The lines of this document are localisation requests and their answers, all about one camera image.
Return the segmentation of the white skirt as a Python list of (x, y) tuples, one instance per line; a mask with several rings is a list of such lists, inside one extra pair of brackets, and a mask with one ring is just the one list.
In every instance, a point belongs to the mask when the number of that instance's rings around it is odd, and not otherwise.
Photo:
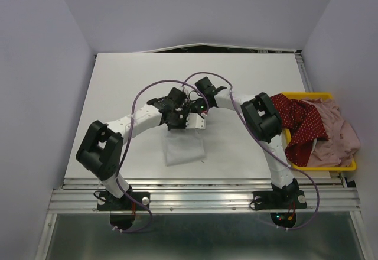
[(165, 131), (162, 147), (166, 166), (201, 161), (206, 157), (202, 136), (196, 129)]

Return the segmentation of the red polka dot skirt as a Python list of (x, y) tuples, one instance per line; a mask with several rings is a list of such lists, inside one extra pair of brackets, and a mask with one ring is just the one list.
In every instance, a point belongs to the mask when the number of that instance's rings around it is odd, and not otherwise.
[(283, 94), (271, 96), (283, 129), (291, 132), (291, 140), (285, 149), (287, 159), (299, 167), (306, 167), (315, 140), (328, 141), (328, 135), (317, 108), (309, 102), (289, 99)]

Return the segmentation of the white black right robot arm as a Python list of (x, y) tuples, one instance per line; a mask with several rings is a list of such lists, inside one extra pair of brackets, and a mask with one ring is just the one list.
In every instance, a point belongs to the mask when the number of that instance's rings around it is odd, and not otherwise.
[(266, 93), (244, 95), (231, 87), (215, 87), (208, 77), (195, 83), (211, 107), (235, 111), (252, 138), (264, 150), (271, 174), (272, 200), (285, 207), (299, 190), (282, 145), (282, 118)]

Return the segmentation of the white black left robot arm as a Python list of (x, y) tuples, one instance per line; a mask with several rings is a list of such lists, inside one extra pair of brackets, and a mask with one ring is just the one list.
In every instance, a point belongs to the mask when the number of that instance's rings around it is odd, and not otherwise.
[(140, 109), (112, 122), (92, 122), (76, 154), (76, 160), (93, 173), (111, 194), (118, 209), (131, 204), (130, 185), (120, 174), (122, 149), (131, 138), (162, 124), (176, 124), (178, 113), (188, 103), (185, 92), (176, 87), (168, 95), (147, 101)]

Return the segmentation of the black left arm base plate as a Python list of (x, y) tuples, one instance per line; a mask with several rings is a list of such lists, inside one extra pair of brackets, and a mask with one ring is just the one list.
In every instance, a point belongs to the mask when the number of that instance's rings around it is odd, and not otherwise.
[[(143, 198), (150, 199), (150, 193), (146, 191), (142, 192), (130, 192), (131, 197), (136, 201), (142, 203)], [(104, 212), (111, 211), (146, 211), (140, 205), (133, 205), (133, 201), (129, 198), (123, 196), (120, 199), (115, 198), (106, 190), (96, 190), (93, 193), (94, 197), (97, 199), (97, 210)]]

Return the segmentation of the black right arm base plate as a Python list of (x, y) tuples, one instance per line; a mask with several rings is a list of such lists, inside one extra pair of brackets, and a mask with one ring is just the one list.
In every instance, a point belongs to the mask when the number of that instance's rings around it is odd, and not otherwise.
[(255, 211), (306, 209), (306, 199), (299, 201), (299, 196), (304, 197), (304, 192), (298, 191), (287, 196), (275, 191), (254, 191), (249, 207)]

